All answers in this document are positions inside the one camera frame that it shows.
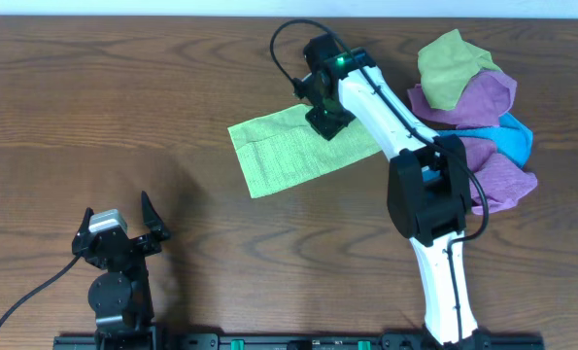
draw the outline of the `table surface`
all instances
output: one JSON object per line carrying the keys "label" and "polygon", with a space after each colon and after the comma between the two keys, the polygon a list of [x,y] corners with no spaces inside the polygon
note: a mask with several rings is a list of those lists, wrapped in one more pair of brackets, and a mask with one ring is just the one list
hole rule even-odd
{"label": "table surface", "polygon": [[[418,328],[425,300],[386,209],[381,154],[251,199],[226,128],[297,101],[270,60],[280,18],[0,17],[0,317],[72,255],[84,214],[118,208],[144,233],[140,191],[175,232],[147,259],[156,320],[226,333]],[[417,52],[459,28],[518,82],[538,188],[465,247],[472,309],[494,332],[578,348],[578,21],[326,19],[403,99]],[[317,35],[278,41],[291,74]],[[479,219],[469,219],[469,229]],[[84,262],[20,308],[0,349],[92,333]]]}

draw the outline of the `folded cloth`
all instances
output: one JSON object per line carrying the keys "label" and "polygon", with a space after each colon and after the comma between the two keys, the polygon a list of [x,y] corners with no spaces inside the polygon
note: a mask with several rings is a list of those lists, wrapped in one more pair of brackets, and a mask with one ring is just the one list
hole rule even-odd
{"label": "folded cloth", "polygon": [[442,136],[477,137],[495,142],[499,153],[507,156],[515,165],[523,167],[530,157],[532,131],[507,113],[500,117],[500,127],[481,127],[468,130],[438,130]]}
{"label": "folded cloth", "polygon": [[500,71],[492,54],[461,39],[458,29],[448,32],[418,52],[418,69],[431,108],[450,111],[481,69]]}
{"label": "folded cloth", "polygon": [[[537,178],[525,173],[509,158],[495,151],[495,143],[490,140],[462,137],[468,167],[481,183],[490,213],[512,208],[520,198],[537,187]],[[481,199],[476,188],[470,183],[470,196],[474,203],[472,212],[483,214]]]}
{"label": "folded cloth", "polygon": [[499,126],[499,118],[513,106],[517,85],[502,72],[483,71],[470,80],[459,103],[450,111],[431,108],[420,84],[408,89],[407,94],[417,117],[467,129]]}
{"label": "folded cloth", "polygon": [[299,104],[228,128],[252,198],[293,187],[381,151],[368,130],[354,121],[324,140]]}

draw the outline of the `green cloth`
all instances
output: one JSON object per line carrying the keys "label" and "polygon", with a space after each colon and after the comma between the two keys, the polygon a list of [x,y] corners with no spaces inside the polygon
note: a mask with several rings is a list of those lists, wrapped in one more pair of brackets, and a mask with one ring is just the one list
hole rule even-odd
{"label": "green cloth", "polygon": [[288,189],[381,151],[355,120],[331,141],[306,121],[299,104],[228,128],[252,198]]}
{"label": "green cloth", "polygon": [[481,69],[501,71],[491,53],[464,42],[458,29],[420,50],[418,69],[428,104],[446,111],[455,109],[465,86]]}

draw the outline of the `purple cloth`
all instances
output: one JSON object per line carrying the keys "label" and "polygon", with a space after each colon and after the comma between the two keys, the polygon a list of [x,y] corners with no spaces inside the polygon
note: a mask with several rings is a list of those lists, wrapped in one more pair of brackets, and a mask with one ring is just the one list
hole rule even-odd
{"label": "purple cloth", "polygon": [[[481,183],[490,213],[513,208],[520,198],[537,187],[537,178],[525,173],[508,157],[497,152],[494,141],[474,137],[461,137],[465,146],[467,165]],[[470,183],[470,196],[479,205],[472,206],[476,215],[483,214],[480,197]]]}
{"label": "purple cloth", "polygon": [[472,78],[452,111],[432,109],[420,84],[407,90],[412,112],[432,122],[456,125],[457,129],[499,126],[500,116],[513,106],[518,83],[502,72],[482,71]]}

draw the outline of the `blue cloth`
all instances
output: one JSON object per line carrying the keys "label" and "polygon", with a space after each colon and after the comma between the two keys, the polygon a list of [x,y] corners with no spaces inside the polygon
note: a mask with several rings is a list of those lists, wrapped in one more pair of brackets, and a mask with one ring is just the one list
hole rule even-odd
{"label": "blue cloth", "polygon": [[530,157],[532,131],[506,113],[500,117],[500,127],[480,127],[467,130],[439,130],[442,136],[477,137],[495,142],[498,152],[511,159],[518,167],[523,167]]}

